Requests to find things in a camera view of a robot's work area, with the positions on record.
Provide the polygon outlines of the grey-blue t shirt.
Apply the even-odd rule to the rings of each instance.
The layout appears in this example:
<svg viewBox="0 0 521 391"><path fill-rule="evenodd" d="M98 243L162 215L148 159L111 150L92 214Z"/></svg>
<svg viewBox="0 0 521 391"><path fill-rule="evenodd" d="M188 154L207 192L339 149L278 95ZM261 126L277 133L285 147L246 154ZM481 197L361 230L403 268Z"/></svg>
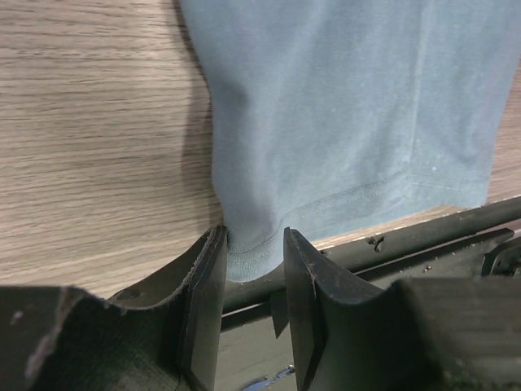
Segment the grey-blue t shirt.
<svg viewBox="0 0 521 391"><path fill-rule="evenodd" d="M183 1L212 101L227 278L328 239L487 199L520 57L517 1Z"/></svg>

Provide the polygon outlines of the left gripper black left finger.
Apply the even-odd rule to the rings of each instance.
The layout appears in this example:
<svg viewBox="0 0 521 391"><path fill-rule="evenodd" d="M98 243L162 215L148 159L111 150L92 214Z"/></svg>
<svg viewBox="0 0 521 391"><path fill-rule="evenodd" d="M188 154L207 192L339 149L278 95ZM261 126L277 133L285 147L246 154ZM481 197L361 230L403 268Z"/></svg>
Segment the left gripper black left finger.
<svg viewBox="0 0 521 391"><path fill-rule="evenodd" d="M2 287L2 389L213 389L226 256L226 230L214 226L108 299L73 286Z"/></svg>

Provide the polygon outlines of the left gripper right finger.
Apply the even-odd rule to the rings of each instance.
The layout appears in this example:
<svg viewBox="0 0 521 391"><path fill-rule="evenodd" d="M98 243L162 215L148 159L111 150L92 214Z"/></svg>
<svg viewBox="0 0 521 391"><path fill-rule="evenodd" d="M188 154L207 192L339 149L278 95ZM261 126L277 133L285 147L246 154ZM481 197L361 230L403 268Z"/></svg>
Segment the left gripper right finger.
<svg viewBox="0 0 521 391"><path fill-rule="evenodd" d="M520 281L401 279L387 289L284 234L300 390L517 390Z"/></svg>

